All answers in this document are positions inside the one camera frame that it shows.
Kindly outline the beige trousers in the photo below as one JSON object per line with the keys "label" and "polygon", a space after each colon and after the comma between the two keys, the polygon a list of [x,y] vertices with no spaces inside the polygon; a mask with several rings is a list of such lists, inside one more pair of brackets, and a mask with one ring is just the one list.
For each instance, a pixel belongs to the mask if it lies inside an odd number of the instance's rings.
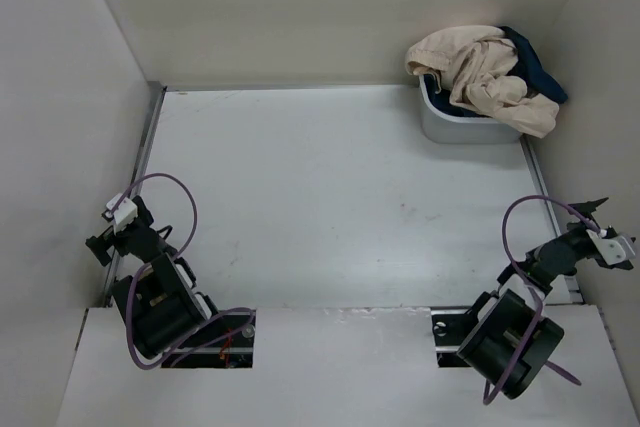
{"label": "beige trousers", "polygon": [[434,32],[405,55],[407,72],[434,74],[437,86],[450,91],[452,105],[543,138],[556,127],[560,104],[543,94],[529,94],[524,80],[509,75],[517,62],[514,43],[500,27],[484,25]]}

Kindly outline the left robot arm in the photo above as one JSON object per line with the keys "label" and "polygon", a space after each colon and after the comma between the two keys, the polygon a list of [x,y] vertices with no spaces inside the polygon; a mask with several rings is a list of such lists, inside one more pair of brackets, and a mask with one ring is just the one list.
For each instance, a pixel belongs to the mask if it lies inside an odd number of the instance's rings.
{"label": "left robot arm", "polygon": [[102,217],[109,227],[85,241],[98,262],[108,266],[110,253],[115,252],[122,257],[134,256],[145,266],[136,284],[129,275],[116,280],[111,288],[122,316],[126,315],[129,291],[134,291],[131,332],[137,352],[151,360],[182,336],[190,335],[206,346],[219,342],[224,320],[216,315],[218,310],[210,297],[196,290],[196,277],[188,262],[167,242],[172,227],[154,229],[154,218],[139,196],[114,197]]}

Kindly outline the navy blue trousers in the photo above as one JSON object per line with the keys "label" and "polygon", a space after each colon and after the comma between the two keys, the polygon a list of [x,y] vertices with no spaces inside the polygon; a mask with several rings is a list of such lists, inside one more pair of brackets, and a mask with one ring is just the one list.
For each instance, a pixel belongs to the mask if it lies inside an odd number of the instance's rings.
{"label": "navy blue trousers", "polygon": [[[508,74],[515,75],[524,80],[529,94],[543,94],[551,101],[560,105],[566,103],[569,99],[567,93],[560,84],[544,70],[529,40],[511,27],[500,26],[500,29],[505,33],[506,38],[514,43],[518,55],[518,62]],[[438,111],[453,117],[481,117],[481,114],[452,105],[449,102],[450,91],[437,86],[434,74],[426,74],[422,79],[426,87],[427,97]]]}

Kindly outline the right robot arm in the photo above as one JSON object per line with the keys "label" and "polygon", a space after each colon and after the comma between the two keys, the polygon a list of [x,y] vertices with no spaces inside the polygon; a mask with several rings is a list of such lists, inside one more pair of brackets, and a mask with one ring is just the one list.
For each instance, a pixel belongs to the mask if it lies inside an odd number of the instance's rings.
{"label": "right robot arm", "polygon": [[[508,243],[510,215],[533,200],[550,202],[576,218],[567,231],[515,259]],[[509,264],[497,278],[498,288],[482,293],[463,315],[466,337],[455,355],[485,379],[483,404],[502,394],[510,400],[522,395],[544,368],[570,383],[581,381],[550,360],[564,337],[564,330],[543,314],[544,302],[558,277],[574,276],[577,265],[591,259],[601,268],[633,268],[635,239],[612,226],[600,226],[594,213],[606,197],[566,204],[545,195],[529,195],[514,201],[501,224],[501,241]]]}

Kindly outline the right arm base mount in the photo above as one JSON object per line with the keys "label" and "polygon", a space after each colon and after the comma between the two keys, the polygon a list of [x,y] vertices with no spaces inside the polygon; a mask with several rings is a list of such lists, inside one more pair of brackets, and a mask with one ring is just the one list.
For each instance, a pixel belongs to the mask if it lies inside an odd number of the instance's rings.
{"label": "right arm base mount", "polygon": [[477,315],[467,308],[432,309],[430,315],[437,365],[440,368],[468,368],[457,351],[476,326]]}

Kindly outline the white plastic basket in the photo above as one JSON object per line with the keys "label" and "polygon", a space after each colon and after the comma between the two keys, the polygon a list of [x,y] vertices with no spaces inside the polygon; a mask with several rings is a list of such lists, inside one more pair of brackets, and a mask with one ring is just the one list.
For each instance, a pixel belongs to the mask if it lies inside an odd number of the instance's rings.
{"label": "white plastic basket", "polygon": [[445,106],[448,95],[436,92],[433,74],[419,78],[422,104],[421,126],[425,136],[441,144],[509,144],[518,141],[521,134],[504,123],[488,117],[461,115],[461,109]]}

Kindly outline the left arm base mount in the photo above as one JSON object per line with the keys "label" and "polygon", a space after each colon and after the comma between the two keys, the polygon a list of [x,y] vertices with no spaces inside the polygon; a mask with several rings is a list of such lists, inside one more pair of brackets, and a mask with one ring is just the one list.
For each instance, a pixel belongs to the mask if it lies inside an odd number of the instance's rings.
{"label": "left arm base mount", "polygon": [[248,369],[253,366],[256,312],[234,312],[200,329],[161,369]]}

